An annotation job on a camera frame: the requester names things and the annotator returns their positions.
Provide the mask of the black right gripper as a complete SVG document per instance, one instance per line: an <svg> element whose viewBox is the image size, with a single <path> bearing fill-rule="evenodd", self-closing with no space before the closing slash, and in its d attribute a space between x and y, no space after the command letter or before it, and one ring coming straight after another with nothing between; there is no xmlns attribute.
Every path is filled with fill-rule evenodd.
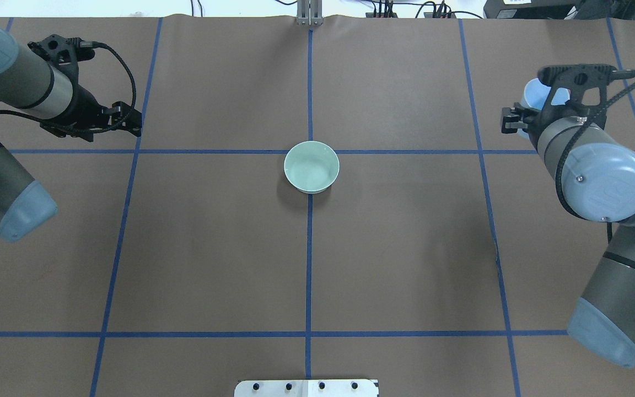
<svg viewBox="0 0 635 397"><path fill-rule="evenodd" d="M542 130L565 116L592 116L607 101L607 86L618 69L611 65L554 65L544 66L537 79L550 87L551 92L542 110L527 106L504 106L501 109L501 133L524 131L527 138L539 138ZM555 92L567 89L570 99L564 105L552 105Z"/></svg>

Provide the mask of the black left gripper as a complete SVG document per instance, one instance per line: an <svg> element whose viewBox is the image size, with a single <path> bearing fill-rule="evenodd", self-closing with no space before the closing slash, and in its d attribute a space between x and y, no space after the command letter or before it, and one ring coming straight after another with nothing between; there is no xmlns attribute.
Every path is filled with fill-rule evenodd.
<svg viewBox="0 0 635 397"><path fill-rule="evenodd" d="M108 131L127 131L141 137L143 115L134 106L138 99L136 81L123 58L108 44L50 35L40 42L29 42L29 50L50 69L50 83L44 95L26 106L28 115L36 118L49 133L64 138L76 137L93 142L95 135ZM80 63L95 58L95 51L111 53L130 78L131 103L116 101L101 105L80 84Z"/></svg>

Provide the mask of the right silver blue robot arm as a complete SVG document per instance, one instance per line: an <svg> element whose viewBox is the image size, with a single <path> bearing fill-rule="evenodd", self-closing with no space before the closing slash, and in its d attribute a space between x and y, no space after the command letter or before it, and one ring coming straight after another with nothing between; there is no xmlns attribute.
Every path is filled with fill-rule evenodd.
<svg viewBox="0 0 635 397"><path fill-rule="evenodd" d="M607 247L577 299L567 334L622 368L635 367L635 151L615 141L607 111L635 90L635 69L552 65L543 87L505 106L501 132L523 132L575 218L603 223Z"/></svg>

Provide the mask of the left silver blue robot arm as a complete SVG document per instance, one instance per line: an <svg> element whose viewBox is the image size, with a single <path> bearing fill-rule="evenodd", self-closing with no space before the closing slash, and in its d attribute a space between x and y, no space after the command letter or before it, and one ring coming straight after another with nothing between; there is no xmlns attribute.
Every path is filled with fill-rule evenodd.
<svg viewBox="0 0 635 397"><path fill-rule="evenodd" d="M123 67L130 81L130 103L104 106L82 86L80 64L93 60L96 50L111 53ZM56 34L23 44L0 27L0 118L17 117L55 137L86 142L109 131L140 137L143 116L137 101L136 79L110 45ZM55 199L0 139L0 240L20 241L57 211Z"/></svg>

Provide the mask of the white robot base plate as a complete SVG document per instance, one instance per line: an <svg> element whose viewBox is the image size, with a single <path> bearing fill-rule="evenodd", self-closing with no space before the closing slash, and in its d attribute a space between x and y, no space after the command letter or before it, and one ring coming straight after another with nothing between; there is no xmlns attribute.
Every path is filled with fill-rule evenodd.
<svg viewBox="0 0 635 397"><path fill-rule="evenodd" d="M239 382L234 396L379 396L372 379L288 379Z"/></svg>

